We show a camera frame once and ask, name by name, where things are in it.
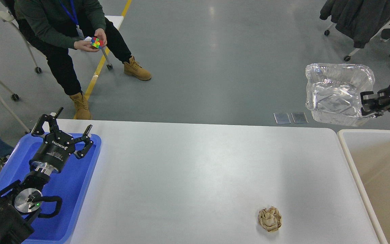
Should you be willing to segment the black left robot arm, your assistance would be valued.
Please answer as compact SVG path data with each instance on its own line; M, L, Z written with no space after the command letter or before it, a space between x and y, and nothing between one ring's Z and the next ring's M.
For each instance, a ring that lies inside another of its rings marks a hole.
M61 196L45 196L45 185L52 174L60 174L71 156L83 159L93 147L92 125L75 138L58 126L55 115L43 114L35 124L32 137L43 140L28 161L29 173L23 180L16 180L0 190L0 244L20 244L35 229L32 223L38 219L56 217L63 206Z

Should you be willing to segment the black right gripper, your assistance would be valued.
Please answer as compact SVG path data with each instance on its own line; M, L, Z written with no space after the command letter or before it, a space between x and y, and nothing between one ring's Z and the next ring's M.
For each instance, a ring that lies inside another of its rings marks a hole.
M390 95L386 93L386 88L373 91L363 91L360 93L362 101L362 116L377 118L382 116L385 111L390 112Z

